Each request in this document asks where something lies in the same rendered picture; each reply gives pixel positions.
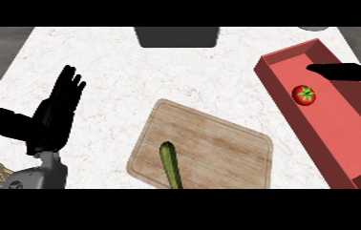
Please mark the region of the tan wicker basket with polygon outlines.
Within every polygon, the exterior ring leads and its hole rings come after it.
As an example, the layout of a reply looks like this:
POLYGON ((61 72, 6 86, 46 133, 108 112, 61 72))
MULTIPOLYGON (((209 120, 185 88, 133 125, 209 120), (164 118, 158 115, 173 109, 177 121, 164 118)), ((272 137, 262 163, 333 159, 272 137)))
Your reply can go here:
POLYGON ((13 171, 0 163, 0 188, 4 186, 6 180, 12 176, 13 171))

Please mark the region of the green cucumber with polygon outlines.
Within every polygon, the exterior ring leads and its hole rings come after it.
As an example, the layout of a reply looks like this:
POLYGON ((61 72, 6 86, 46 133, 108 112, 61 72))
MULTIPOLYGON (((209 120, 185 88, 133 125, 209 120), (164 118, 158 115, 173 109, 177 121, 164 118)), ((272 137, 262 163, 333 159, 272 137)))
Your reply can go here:
POLYGON ((160 147, 161 163, 166 170, 166 178, 172 189, 182 189, 182 179, 177 168, 177 158, 173 144, 166 141, 160 147))

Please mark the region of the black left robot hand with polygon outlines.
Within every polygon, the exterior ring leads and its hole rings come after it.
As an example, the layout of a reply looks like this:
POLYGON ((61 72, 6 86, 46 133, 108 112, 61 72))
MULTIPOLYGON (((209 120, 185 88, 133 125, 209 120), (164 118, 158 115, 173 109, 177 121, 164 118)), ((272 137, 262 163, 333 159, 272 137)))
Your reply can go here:
POLYGON ((0 108, 0 136, 25 142, 28 156, 66 145, 84 86, 75 67, 66 65, 32 116, 0 108))

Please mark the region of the red cardboard box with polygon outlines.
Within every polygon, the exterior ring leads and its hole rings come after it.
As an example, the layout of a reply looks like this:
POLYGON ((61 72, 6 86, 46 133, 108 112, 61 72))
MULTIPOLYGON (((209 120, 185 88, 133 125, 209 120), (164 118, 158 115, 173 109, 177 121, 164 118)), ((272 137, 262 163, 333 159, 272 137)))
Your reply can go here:
POLYGON ((361 82, 330 81, 306 70, 337 61, 314 39, 263 55, 254 71, 328 186, 361 189, 361 82), (309 106, 293 101, 299 85, 315 91, 309 106))

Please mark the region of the dark grey appliance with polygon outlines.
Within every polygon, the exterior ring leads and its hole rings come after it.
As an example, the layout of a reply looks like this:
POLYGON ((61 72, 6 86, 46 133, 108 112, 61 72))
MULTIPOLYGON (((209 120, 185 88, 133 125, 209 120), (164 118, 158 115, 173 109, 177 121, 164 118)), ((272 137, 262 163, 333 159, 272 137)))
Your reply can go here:
POLYGON ((219 27, 135 27, 142 48, 213 48, 219 27))

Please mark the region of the red tomato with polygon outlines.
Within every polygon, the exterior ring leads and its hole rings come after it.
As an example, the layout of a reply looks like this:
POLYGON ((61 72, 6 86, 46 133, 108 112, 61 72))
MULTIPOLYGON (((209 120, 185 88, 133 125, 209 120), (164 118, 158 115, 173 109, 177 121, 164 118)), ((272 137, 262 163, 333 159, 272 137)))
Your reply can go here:
POLYGON ((317 93, 309 86, 299 85, 291 90, 291 98, 300 106, 309 106, 317 101, 317 93))

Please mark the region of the wooden cutting board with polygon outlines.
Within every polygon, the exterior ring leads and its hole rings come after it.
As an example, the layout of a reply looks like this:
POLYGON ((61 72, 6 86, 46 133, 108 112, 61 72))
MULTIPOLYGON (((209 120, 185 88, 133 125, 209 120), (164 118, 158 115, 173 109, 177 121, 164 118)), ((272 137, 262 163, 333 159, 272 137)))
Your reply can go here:
POLYGON ((127 163, 127 173, 154 187, 169 186, 160 158, 166 141, 174 146, 186 189, 271 186, 274 144, 269 136, 161 99, 127 163))

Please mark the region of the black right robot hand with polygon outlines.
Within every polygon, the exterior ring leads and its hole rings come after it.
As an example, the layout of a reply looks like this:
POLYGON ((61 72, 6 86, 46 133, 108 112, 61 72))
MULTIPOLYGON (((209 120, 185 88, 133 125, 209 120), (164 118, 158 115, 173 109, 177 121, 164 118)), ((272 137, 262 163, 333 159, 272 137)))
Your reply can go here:
POLYGON ((361 65, 355 63, 311 64, 306 70, 328 80, 361 81, 361 65))

